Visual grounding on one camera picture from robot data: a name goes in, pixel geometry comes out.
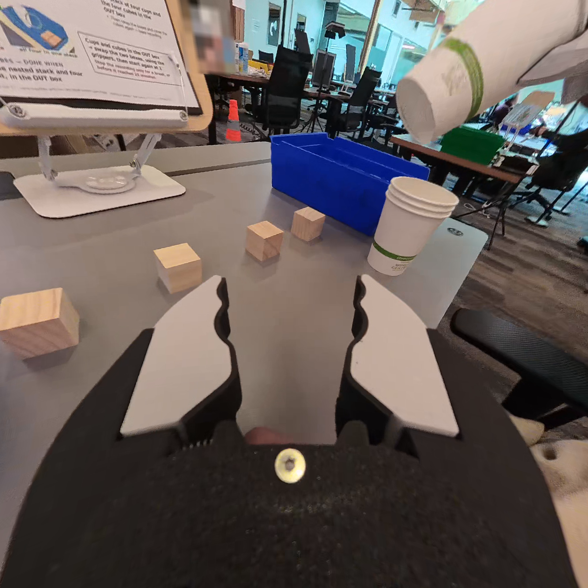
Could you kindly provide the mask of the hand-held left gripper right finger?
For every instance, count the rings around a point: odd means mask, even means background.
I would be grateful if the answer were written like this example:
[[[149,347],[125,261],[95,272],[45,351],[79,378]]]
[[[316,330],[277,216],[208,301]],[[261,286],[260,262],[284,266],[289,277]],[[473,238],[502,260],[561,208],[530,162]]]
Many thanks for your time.
[[[406,430],[455,439],[460,430],[429,331],[400,298],[369,275],[356,278],[352,341],[335,404],[336,435],[362,422],[371,445]]]

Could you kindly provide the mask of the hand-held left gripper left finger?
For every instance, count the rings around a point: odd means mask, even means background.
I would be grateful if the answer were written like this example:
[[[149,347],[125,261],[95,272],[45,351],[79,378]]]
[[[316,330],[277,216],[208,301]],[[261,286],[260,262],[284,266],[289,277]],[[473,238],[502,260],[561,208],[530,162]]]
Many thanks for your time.
[[[122,437],[171,430],[184,445],[201,445],[220,422],[236,420],[241,384],[228,311],[226,279],[215,275],[158,320]]]

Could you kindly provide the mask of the printed instruction sheet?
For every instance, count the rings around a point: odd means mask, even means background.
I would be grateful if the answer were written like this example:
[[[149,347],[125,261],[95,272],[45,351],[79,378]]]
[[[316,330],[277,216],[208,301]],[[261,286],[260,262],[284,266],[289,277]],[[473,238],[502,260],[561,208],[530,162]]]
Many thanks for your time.
[[[1,1],[1,96],[201,113],[166,1]]]

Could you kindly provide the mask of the blue plastic bin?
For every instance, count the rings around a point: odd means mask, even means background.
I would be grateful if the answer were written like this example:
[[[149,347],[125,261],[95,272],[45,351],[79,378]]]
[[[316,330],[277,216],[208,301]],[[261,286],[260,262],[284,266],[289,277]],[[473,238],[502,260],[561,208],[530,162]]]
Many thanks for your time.
[[[270,138],[272,187],[372,237],[390,181],[428,180],[429,168],[326,133]]]

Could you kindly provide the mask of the orange traffic cone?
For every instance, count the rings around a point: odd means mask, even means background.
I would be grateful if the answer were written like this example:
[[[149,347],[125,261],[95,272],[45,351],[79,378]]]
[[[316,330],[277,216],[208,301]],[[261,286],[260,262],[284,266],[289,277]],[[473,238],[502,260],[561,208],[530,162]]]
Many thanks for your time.
[[[236,99],[230,99],[229,101],[229,114],[226,125],[225,140],[233,143],[239,143],[242,140],[239,121],[239,108]]]

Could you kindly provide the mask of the wooden cube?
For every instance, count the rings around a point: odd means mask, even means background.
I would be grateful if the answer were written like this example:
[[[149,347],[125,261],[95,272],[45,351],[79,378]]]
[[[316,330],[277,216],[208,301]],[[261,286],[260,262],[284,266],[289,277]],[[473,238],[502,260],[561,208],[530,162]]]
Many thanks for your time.
[[[1,341],[20,359],[79,344],[79,313],[63,288],[11,295],[1,300]]]
[[[321,237],[325,221],[324,213],[307,206],[294,213],[290,232],[298,239],[310,242]]]
[[[202,260],[188,243],[153,251],[158,277],[170,294],[197,288],[202,283]]]
[[[268,261],[281,253],[284,231],[269,221],[250,224],[246,228],[245,250],[259,262]]]

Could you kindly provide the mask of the black tripod stand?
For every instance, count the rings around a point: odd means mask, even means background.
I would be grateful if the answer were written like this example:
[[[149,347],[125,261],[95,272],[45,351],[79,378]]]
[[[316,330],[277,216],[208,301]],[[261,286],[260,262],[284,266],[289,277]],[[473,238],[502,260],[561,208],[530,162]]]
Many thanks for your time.
[[[313,64],[311,85],[316,90],[315,106],[312,112],[311,132],[314,132],[316,122],[319,118],[319,110],[322,100],[329,92],[330,84],[334,75],[334,64],[336,54],[329,51],[329,42],[337,38],[342,39],[346,35],[345,26],[336,21],[331,21],[325,27],[326,49],[318,49]]]

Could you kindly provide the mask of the green plastic bin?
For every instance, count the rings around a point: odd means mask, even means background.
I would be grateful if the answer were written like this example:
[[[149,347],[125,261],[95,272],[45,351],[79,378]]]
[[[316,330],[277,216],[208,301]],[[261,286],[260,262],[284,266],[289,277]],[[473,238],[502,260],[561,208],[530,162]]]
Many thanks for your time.
[[[460,126],[446,133],[440,140],[441,152],[481,165],[490,165],[503,148],[504,138],[499,134]]]

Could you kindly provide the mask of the person's cream sweatshirt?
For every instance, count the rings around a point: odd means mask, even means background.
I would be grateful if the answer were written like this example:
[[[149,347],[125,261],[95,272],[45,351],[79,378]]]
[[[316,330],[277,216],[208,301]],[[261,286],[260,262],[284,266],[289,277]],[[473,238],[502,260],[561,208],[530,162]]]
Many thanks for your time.
[[[509,414],[548,485],[579,587],[587,587],[587,440],[540,443],[545,426]]]

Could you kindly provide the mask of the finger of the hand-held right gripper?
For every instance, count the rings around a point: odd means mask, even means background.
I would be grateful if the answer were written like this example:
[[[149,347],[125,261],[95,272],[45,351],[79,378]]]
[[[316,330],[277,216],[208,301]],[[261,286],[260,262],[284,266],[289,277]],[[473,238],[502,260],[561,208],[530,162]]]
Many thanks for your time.
[[[518,79],[518,86],[544,84],[586,75],[587,30],[577,38],[549,51]]]

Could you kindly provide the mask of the instruction sheet on white stand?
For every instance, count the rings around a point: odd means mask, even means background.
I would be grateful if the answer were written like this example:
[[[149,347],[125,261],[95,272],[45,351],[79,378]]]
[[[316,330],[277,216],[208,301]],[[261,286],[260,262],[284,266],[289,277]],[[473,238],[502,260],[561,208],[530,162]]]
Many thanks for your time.
[[[40,172],[16,173],[13,185],[37,215],[64,219],[185,193],[181,184],[148,165],[147,160],[163,134],[204,129],[212,119],[212,104],[196,52],[195,6],[189,1],[166,3],[183,63],[201,106],[200,114],[189,114],[187,107],[1,97],[1,135],[36,139]],[[144,135],[128,164],[86,169],[79,166],[72,171],[57,171],[53,167],[51,145],[56,137],[125,133]]]

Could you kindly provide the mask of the black office chair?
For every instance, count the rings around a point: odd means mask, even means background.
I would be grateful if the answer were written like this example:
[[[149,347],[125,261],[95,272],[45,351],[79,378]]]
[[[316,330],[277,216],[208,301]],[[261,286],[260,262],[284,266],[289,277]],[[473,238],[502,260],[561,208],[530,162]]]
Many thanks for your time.
[[[381,72],[365,68],[347,103],[344,104],[339,98],[328,98],[325,132],[329,138],[334,139],[346,132],[355,133],[357,129],[363,132],[369,102],[380,77]]]
[[[532,191],[527,201],[538,202],[546,212],[539,223],[545,226],[552,212],[549,210],[550,203],[540,192],[542,189],[567,192],[575,186],[587,167],[587,129],[571,135],[561,135],[548,130],[545,126],[537,126],[530,132],[534,136],[549,140],[556,147],[553,155],[539,158],[539,167],[527,186]]]
[[[278,47],[272,73],[261,90],[260,103],[254,113],[255,122],[268,135],[289,134],[299,126],[312,61],[310,53]]]

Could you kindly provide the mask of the brown office desk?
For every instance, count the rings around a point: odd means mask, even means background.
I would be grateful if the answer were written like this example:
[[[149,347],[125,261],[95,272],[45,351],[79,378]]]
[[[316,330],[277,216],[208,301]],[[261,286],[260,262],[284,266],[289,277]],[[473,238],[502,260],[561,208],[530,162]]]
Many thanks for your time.
[[[462,220],[468,215],[489,212],[489,210],[497,208],[498,213],[495,225],[485,249],[489,251],[492,248],[498,225],[501,225],[502,236],[505,236],[505,214],[509,199],[520,182],[527,178],[527,175],[512,173],[501,167],[484,166],[449,153],[441,152],[432,146],[412,142],[410,140],[410,135],[391,135],[385,146],[392,150],[393,155],[404,159],[410,159],[415,156],[428,165],[430,167],[429,181],[438,186],[444,184],[447,175],[450,173],[457,176],[460,182],[464,182],[464,178],[470,178],[470,182],[465,184],[463,188],[454,190],[454,193],[459,198],[465,197],[466,194],[474,193],[476,190],[473,186],[474,180],[491,179],[498,181],[500,183],[500,190],[493,198],[486,200],[486,202],[477,209],[453,214],[451,218],[454,220]]]

